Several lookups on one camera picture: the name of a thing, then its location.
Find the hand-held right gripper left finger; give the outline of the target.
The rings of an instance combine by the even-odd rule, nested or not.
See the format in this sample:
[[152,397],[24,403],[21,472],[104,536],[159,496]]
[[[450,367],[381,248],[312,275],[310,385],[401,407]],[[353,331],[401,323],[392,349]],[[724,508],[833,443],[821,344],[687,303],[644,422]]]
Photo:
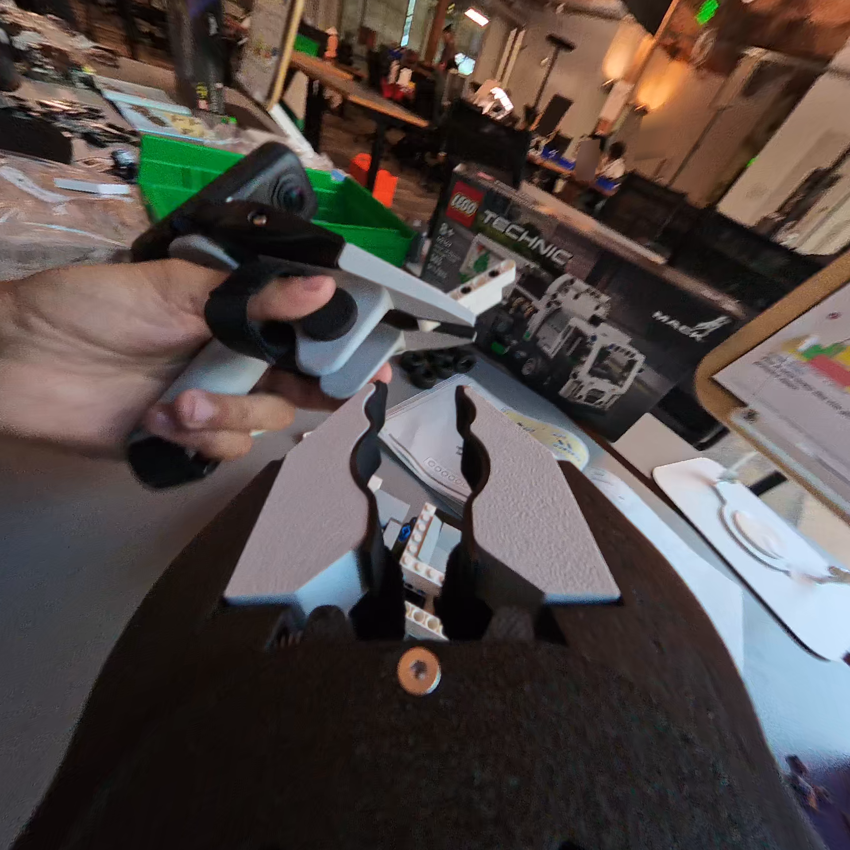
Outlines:
[[388,386],[368,382],[288,452],[223,600],[281,603],[298,619],[321,606],[403,621],[398,562],[388,551],[369,481],[381,465],[378,433]]

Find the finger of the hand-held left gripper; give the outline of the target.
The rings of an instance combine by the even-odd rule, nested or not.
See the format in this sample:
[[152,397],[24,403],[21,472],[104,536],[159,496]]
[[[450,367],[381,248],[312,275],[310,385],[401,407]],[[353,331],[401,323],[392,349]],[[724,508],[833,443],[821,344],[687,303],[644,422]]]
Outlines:
[[400,335],[394,354],[458,348],[471,345],[477,335],[472,326],[417,319],[384,319],[382,328]]
[[476,323],[475,314],[447,293],[360,247],[346,243],[336,263],[339,270],[384,288],[392,308],[412,318],[464,327]]

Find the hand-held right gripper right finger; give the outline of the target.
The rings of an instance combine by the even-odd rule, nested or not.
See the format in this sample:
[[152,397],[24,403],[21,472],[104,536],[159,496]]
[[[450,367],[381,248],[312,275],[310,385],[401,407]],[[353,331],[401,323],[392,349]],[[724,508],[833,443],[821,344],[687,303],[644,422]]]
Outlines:
[[501,609],[616,603],[622,593],[553,454],[471,387],[455,391],[470,494],[444,574],[444,624]]

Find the white lego subassembly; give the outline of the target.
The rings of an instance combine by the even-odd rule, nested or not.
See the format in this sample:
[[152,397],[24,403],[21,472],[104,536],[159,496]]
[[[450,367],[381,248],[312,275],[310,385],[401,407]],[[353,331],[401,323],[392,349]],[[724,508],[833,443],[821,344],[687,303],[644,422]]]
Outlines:
[[504,292],[513,286],[516,274],[515,261],[504,259],[492,269],[474,275],[448,295],[475,317],[479,317],[502,302]]

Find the lego truck model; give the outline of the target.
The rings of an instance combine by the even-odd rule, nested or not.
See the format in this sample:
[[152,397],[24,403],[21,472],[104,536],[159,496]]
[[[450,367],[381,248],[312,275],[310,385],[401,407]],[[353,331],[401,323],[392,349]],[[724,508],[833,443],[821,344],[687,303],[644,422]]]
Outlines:
[[444,585],[445,572],[462,532],[436,505],[425,502],[418,515],[410,506],[383,489],[373,475],[369,488],[374,494],[385,547],[398,563],[406,607],[406,636],[424,641],[446,641],[443,623],[436,613],[436,599]]

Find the lego instruction booklet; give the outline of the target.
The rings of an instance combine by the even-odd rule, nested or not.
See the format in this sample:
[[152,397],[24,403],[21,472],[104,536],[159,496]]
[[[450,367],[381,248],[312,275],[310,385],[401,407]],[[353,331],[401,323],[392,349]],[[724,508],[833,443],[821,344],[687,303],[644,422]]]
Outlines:
[[420,482],[461,509],[471,490],[462,475],[462,437],[456,429],[456,389],[468,386],[522,430],[545,445],[556,460],[584,470],[586,443],[567,428],[518,411],[471,377],[454,376],[388,410],[379,437]]

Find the lego set box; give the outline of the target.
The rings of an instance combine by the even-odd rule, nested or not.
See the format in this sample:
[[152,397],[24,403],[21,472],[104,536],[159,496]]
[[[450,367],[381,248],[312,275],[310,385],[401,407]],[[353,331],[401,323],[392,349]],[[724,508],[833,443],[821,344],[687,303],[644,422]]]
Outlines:
[[504,260],[515,281],[478,318],[475,346],[597,435],[621,438],[746,317],[733,299],[650,258],[558,201],[483,170],[450,172],[422,278],[448,292]]

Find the person's left hand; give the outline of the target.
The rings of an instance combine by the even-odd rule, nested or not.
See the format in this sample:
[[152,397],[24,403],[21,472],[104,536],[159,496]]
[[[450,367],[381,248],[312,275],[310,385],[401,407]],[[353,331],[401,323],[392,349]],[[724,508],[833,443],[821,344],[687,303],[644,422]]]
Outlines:
[[246,396],[162,395],[210,333],[204,308],[227,274],[178,259],[71,266],[2,282],[5,439],[119,456],[137,427],[213,461],[247,454],[297,410],[343,404],[317,382],[270,370]]

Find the orange plastic object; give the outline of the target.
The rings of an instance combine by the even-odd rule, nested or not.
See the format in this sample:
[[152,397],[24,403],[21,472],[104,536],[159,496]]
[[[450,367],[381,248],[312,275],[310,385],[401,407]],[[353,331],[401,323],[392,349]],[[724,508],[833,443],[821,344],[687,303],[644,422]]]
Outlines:
[[[367,186],[367,177],[371,167],[371,155],[358,153],[353,156],[348,164],[348,174],[362,187]],[[375,184],[371,194],[384,207],[391,208],[394,205],[395,192],[398,186],[398,177],[384,168],[377,170]]]

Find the green plastic bin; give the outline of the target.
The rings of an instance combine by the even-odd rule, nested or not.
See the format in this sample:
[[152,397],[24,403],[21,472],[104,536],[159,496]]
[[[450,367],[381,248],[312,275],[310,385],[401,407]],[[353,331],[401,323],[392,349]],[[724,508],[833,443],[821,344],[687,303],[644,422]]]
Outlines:
[[[137,184],[151,221],[165,218],[243,154],[144,133]],[[341,172],[307,168],[318,207],[313,222],[392,265],[408,261],[417,233]]]

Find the white board stand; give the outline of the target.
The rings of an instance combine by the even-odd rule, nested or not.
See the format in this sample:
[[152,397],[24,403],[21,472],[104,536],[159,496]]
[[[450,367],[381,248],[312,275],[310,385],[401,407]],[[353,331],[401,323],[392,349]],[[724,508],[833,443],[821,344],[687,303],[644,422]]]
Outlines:
[[798,643],[826,661],[848,656],[847,568],[717,462],[696,458],[660,466],[653,479]]

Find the wooden instruction board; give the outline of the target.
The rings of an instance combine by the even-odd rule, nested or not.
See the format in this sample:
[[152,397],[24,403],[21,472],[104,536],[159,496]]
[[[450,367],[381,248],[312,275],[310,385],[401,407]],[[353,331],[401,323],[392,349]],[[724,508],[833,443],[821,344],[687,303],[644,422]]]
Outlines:
[[303,8],[303,1],[252,3],[247,41],[236,69],[236,83],[267,112],[281,99]]
[[718,421],[726,425],[730,430],[738,433],[754,449],[768,458],[788,479],[793,479],[806,489],[824,506],[828,507],[834,514],[848,521],[848,513],[836,510],[834,505],[822,501],[819,494],[813,491],[805,483],[801,483],[796,477],[787,473],[768,452],[758,448],[751,443],[729,420],[729,410],[732,397],[722,389],[717,388],[711,380],[711,371],[717,367],[723,367],[731,359],[758,344],[766,336],[777,331],[782,325],[792,321],[801,313],[807,311],[813,304],[829,296],[836,289],[848,283],[849,292],[849,253],[844,254],[832,262],[829,266],[819,271],[806,282],[797,287],[789,295],[774,304],[771,308],[759,314],[755,319],[746,324],[737,333],[730,336],[717,348],[711,351],[699,364],[695,374],[695,388],[699,402]]

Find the clear plastic bag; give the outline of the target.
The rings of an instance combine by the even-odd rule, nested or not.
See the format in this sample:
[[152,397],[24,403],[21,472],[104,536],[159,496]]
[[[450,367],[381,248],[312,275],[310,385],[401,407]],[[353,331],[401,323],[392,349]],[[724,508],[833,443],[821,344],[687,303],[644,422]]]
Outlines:
[[2,152],[2,281],[125,258],[150,219],[139,191],[103,165]]

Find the printed instruction sheet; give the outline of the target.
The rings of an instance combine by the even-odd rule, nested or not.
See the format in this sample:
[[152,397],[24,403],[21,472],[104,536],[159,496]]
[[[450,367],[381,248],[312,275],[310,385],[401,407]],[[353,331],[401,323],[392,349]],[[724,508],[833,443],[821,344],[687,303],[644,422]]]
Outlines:
[[728,420],[755,446],[848,513],[848,283],[723,367]]

